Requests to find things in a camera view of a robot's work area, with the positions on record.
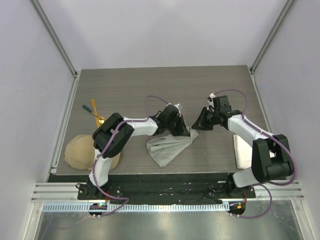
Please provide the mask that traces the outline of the grey cloth napkin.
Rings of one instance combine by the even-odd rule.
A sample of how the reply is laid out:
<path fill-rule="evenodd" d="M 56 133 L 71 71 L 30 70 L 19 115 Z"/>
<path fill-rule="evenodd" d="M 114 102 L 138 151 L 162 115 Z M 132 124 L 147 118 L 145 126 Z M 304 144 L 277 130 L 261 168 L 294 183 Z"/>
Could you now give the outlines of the grey cloth napkin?
<path fill-rule="evenodd" d="M 146 143 L 149 155 L 160 168 L 165 168 L 199 136 L 199 133 L 191 127 L 187 127 L 187 131 L 190 136 L 173 136 L 169 134 L 154 138 Z"/>

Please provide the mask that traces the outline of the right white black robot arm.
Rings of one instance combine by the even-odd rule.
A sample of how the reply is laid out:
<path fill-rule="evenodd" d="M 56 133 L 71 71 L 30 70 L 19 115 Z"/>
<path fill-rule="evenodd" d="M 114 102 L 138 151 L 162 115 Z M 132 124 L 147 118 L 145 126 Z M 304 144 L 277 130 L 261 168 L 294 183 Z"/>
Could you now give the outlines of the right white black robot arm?
<path fill-rule="evenodd" d="M 195 130 L 211 131 L 215 125 L 238 135 L 252 147 L 251 166 L 227 177 L 226 193 L 238 197 L 250 186 L 295 176 L 295 161 L 284 135 L 273 135 L 248 120 L 239 110 L 210 110 L 204 107 L 192 125 Z"/>

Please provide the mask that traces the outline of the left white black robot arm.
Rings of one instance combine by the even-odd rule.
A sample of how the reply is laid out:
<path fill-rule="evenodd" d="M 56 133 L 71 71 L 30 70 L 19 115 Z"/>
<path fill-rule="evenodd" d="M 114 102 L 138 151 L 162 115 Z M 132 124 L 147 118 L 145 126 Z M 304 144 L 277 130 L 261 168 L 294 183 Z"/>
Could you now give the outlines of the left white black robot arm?
<path fill-rule="evenodd" d="M 87 182 L 88 195 L 97 200 L 109 196 L 106 184 L 112 162 L 128 140 L 136 136 L 155 137 L 147 149 L 156 162 L 165 167 L 190 146 L 198 134 L 186 127 L 183 115 L 176 109 L 146 118 L 126 118 L 113 113 L 92 135 L 94 161 Z"/>

